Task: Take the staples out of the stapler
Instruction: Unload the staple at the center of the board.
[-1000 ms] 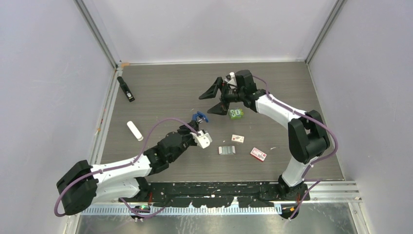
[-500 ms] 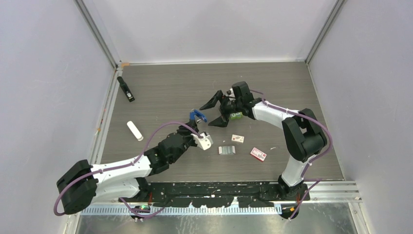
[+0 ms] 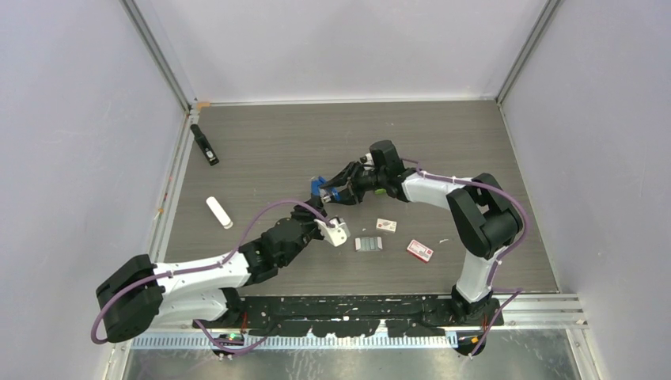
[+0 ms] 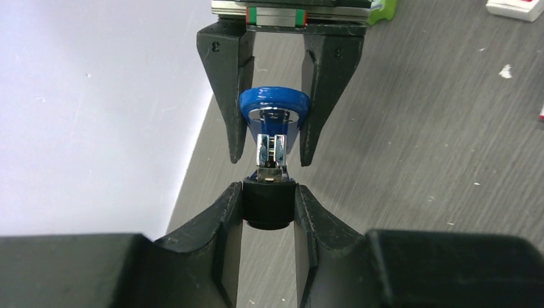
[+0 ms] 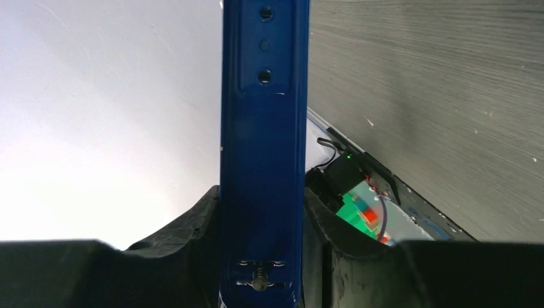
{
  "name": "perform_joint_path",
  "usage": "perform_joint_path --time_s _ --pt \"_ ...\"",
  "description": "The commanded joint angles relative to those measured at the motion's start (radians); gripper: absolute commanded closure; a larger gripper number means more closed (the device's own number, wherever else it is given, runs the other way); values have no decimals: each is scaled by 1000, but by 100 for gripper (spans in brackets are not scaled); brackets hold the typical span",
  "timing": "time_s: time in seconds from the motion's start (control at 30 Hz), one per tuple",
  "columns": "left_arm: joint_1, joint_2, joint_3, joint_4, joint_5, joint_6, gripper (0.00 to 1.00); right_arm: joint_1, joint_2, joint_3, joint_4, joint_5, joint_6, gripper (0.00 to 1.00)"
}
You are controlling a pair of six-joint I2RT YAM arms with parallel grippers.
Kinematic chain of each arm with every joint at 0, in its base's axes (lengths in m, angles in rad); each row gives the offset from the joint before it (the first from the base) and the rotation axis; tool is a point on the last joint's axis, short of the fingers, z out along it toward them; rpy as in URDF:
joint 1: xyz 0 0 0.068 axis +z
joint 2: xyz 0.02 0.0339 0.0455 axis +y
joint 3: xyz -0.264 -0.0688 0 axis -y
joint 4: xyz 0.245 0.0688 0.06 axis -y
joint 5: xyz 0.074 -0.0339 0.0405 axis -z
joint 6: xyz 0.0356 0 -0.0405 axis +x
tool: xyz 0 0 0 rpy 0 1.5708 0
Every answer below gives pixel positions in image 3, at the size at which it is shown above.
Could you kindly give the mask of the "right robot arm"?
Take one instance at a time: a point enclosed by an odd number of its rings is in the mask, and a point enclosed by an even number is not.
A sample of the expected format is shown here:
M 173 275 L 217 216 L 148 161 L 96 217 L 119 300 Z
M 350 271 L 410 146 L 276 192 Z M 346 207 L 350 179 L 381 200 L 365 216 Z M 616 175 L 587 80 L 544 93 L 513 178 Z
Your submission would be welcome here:
M 468 178 L 428 173 L 419 163 L 401 158 L 390 140 L 373 143 L 367 155 L 320 183 L 318 193 L 325 202 L 356 205 L 367 192 L 380 189 L 393 199 L 451 213 L 466 254 L 449 310 L 455 322 L 473 324 L 491 304 L 502 258 L 528 233 L 523 206 L 489 173 Z

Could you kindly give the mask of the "white staple box sleeve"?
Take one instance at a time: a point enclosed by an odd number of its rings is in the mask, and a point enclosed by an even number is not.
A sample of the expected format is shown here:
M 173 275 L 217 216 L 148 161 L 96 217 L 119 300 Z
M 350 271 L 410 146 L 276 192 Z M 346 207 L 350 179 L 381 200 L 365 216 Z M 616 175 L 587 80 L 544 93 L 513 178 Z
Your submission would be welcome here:
M 383 232 L 386 232 L 386 233 L 395 233 L 396 228 L 397 228 L 397 222 L 392 221 L 392 220 L 388 220 L 388 219 L 384 219 L 384 218 L 378 218 L 377 221 L 376 221 L 375 226 L 376 226 L 377 230 L 380 230 L 380 231 L 383 231 Z

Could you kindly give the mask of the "blue stapler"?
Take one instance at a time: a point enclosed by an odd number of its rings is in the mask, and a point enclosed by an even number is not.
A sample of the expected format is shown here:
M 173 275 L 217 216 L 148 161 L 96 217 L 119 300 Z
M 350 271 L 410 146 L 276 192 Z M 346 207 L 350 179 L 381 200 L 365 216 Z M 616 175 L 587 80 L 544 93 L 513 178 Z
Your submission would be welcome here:
M 321 176 L 313 177 L 310 180 L 311 196 L 319 196 L 322 203 L 338 203 L 341 200 L 339 191 L 336 187 L 325 187 L 328 181 Z

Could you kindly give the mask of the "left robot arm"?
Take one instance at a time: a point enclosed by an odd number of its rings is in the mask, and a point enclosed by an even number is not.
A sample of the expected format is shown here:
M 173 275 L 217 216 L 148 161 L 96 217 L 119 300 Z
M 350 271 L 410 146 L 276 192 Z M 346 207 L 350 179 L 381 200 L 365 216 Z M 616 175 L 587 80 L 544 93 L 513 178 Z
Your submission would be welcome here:
M 291 205 L 290 217 L 220 256 L 181 263 L 133 256 L 95 291 L 100 312 L 91 341 L 119 343 L 152 326 L 190 320 L 236 326 L 243 315 L 238 289 L 277 276 L 311 241 L 324 238 L 320 223 L 328 217 L 321 199 Z

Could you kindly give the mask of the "white stapler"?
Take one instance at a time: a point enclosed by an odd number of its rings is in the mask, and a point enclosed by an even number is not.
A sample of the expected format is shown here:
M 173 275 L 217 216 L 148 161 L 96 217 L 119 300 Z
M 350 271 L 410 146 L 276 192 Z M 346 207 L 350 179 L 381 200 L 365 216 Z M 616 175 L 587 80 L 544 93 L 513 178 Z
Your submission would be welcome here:
M 206 198 L 206 205 L 224 229 L 228 230 L 233 226 L 233 220 L 214 196 Z

